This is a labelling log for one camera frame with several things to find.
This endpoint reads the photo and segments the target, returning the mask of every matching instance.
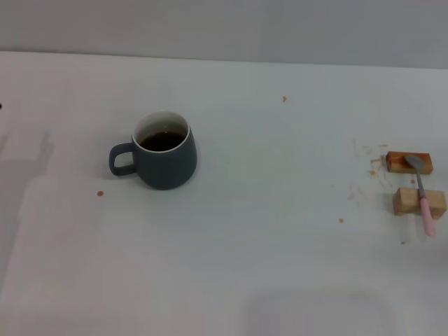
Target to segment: mug rim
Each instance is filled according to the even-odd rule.
[[[135,139],[135,133],[136,133],[137,127],[139,126],[140,122],[143,121],[146,117],[157,114],[157,113],[172,114],[172,115],[174,114],[174,115],[178,116],[180,119],[182,119],[182,121],[187,125],[187,134],[185,135],[185,138],[182,140],[182,142],[179,145],[177,145],[176,147],[173,147],[169,150],[163,150],[160,152],[155,152],[154,150],[148,150],[146,148],[143,148],[142,146],[140,146],[140,143],[138,143],[137,140]],[[160,110],[160,111],[156,111],[156,112],[147,113],[143,117],[140,118],[140,120],[138,121],[137,125],[134,128],[134,132],[132,133],[132,140],[137,145],[137,147],[139,147],[141,150],[143,150],[145,152],[154,153],[154,154],[163,154],[163,153],[168,153],[168,152],[174,151],[175,149],[181,147],[187,141],[189,136],[190,136],[190,124],[182,115],[180,115],[177,112],[173,112],[173,111]]]

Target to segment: dark liquid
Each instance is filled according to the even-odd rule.
[[[153,152],[169,151],[179,146],[185,136],[175,132],[161,132],[144,139],[140,146]]]

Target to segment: pink spoon handle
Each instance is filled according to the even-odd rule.
[[[428,200],[424,197],[420,199],[420,210],[423,216],[423,226],[428,237],[435,237],[435,221],[431,216]]]

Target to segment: gray wall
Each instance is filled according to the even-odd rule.
[[[448,69],[448,1],[1,0],[0,50]]]

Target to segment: mug handle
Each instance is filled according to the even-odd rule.
[[[129,164],[123,167],[115,167],[115,159],[117,158],[117,156],[119,156],[119,154],[132,152],[132,147],[132,142],[129,142],[122,143],[111,149],[111,152],[109,153],[109,169],[111,170],[112,174],[116,176],[124,176],[135,173],[135,164]]]

